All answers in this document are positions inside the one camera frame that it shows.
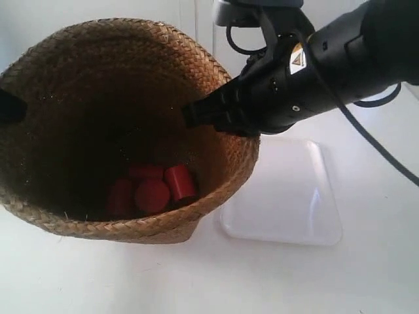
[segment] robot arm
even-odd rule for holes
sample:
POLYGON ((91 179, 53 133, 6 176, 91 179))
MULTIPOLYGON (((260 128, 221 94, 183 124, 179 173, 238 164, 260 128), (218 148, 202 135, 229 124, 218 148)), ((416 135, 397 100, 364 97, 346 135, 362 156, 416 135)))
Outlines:
POLYGON ((392 84, 419 84, 419 1, 370 0, 319 31, 302 13, 302 1, 218 4, 214 20, 227 27, 230 44, 231 27, 260 27, 266 48, 250 56, 240 76, 183 108, 189 127, 245 136, 283 132, 337 107, 319 74, 344 104, 392 84))

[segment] white table surface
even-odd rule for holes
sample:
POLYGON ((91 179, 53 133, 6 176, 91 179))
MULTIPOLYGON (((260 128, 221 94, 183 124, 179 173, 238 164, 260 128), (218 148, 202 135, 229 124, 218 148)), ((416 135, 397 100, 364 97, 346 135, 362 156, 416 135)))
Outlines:
MULTIPOLYGON (((385 107, 350 108, 419 173, 419 101, 406 88, 385 107)), ((279 136, 321 145, 342 220, 338 245, 231 239, 217 213, 179 245, 90 241, 0 209, 0 313, 417 313, 419 189, 338 111, 279 136)))

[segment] red cylinder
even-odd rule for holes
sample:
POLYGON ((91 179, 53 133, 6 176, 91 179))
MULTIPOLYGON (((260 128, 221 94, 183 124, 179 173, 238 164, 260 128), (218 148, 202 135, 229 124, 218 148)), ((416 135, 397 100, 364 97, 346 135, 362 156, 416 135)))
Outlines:
POLYGON ((106 211, 113 218, 130 218, 134 209, 134 186, 131 180, 117 179, 109 191, 106 211))
POLYGON ((191 174, 185 165, 171 167, 164 172, 164 180, 172 192, 174 201, 191 198, 196 195, 196 188, 191 174))
POLYGON ((163 179, 164 168, 154 165, 136 165, 128 168, 128 176, 132 179, 163 179))
POLYGON ((155 215, 164 211, 170 201, 170 191, 161 180, 145 179, 138 185, 134 198, 138 209, 155 215))

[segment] black cable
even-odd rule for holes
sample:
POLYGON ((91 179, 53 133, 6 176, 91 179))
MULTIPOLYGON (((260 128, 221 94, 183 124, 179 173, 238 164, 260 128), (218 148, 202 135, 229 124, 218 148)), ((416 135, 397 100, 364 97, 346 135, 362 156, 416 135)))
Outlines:
POLYGON ((231 46, 231 48, 233 48, 233 50, 237 51, 239 54, 244 54, 246 56, 251 56, 252 54, 260 54, 261 52, 264 52, 266 50, 266 47, 258 50, 246 50, 237 46, 233 38, 231 37, 232 27, 233 25, 230 23, 226 28, 225 35, 227 37, 229 45, 231 46))
POLYGON ((355 101, 354 104, 357 105, 358 107, 363 107, 363 108, 380 107, 380 106, 386 105, 389 102, 393 101, 400 94, 400 91, 401 91, 401 83, 397 84, 397 87, 395 88, 395 90, 389 96, 386 96, 386 97, 384 97, 382 99, 379 99, 379 100, 355 101))
POLYGON ((293 34, 297 36, 297 39, 302 45, 302 49, 306 54, 308 64, 310 64, 311 70, 317 76, 320 84, 327 91, 327 93, 334 99, 336 106, 340 109, 342 114, 348 119, 350 124, 358 131, 359 134, 363 136, 364 139, 368 141, 380 154, 383 156, 396 170, 398 170, 402 175, 408 178, 416 186, 419 186, 419 177, 417 177, 413 172, 407 169, 402 165, 397 159, 395 159, 389 152, 386 150, 353 116, 353 114, 346 108, 345 104, 340 100, 339 96, 335 91, 329 86, 329 84, 324 80, 321 75, 317 65, 315 64, 315 57, 311 48, 308 46, 307 40, 300 31, 293 31, 293 34))

